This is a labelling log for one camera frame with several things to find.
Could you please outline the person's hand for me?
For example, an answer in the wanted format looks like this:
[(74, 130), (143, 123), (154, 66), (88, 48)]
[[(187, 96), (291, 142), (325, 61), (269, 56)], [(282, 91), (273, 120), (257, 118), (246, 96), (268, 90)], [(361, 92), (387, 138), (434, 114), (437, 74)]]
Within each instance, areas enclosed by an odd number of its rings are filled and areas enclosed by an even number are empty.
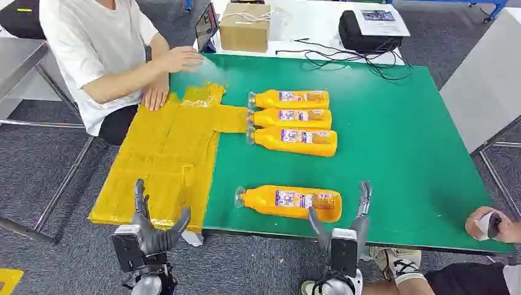
[(484, 232), (477, 223), (491, 212), (497, 213), (501, 218), (498, 234), (493, 239), (504, 243), (520, 243), (520, 221), (512, 221), (500, 210), (489, 206), (479, 207), (468, 216), (464, 225), (467, 233), (476, 240), (484, 240), (488, 232)]

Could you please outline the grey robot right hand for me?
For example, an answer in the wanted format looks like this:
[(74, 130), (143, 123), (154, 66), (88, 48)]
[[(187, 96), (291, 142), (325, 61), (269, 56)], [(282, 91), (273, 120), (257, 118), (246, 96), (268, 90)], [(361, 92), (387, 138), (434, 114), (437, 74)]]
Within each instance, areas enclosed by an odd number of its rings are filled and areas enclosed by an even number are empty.
[[(354, 230), (357, 235), (357, 259), (361, 257), (361, 253), (367, 240), (367, 233), (369, 230), (368, 211), (372, 196), (372, 186), (369, 180), (360, 182), (359, 187), (361, 190), (361, 195), (359, 196), (359, 208), (355, 216), (355, 220), (351, 223), (350, 227), (350, 229)], [(332, 234), (329, 233), (321, 224), (321, 221), (318, 219), (317, 212), (312, 206), (308, 209), (308, 220), (318, 239), (318, 245), (320, 249), (329, 253), (331, 251)]]

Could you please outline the person's right hand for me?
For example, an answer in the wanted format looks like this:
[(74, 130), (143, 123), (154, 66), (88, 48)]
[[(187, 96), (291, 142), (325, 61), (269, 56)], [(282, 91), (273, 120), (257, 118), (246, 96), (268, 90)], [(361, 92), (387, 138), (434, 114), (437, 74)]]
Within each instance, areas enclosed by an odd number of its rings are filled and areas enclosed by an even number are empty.
[(152, 49), (152, 60), (166, 73), (196, 71), (204, 57), (193, 47), (175, 47), (171, 50)]

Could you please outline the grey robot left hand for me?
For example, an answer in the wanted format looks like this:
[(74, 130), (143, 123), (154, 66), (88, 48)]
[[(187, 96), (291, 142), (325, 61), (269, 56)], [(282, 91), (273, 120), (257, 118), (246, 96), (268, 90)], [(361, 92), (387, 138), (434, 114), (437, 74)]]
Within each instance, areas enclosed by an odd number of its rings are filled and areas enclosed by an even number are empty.
[(135, 212), (133, 213), (133, 224), (141, 226), (144, 238), (142, 251), (145, 255), (170, 251), (177, 244), (191, 220), (191, 208), (185, 207), (182, 209), (180, 218), (172, 228), (168, 230), (156, 229), (149, 216), (148, 197), (148, 195), (144, 195), (144, 180), (138, 178), (134, 188)]

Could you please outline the person's left hand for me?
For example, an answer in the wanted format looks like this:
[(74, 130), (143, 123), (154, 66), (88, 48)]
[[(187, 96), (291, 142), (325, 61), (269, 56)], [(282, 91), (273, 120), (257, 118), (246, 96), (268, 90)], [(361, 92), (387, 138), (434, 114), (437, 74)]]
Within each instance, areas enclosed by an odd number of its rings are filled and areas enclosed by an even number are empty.
[(143, 95), (143, 105), (150, 111), (158, 111), (164, 106), (169, 90), (167, 88), (152, 87)]

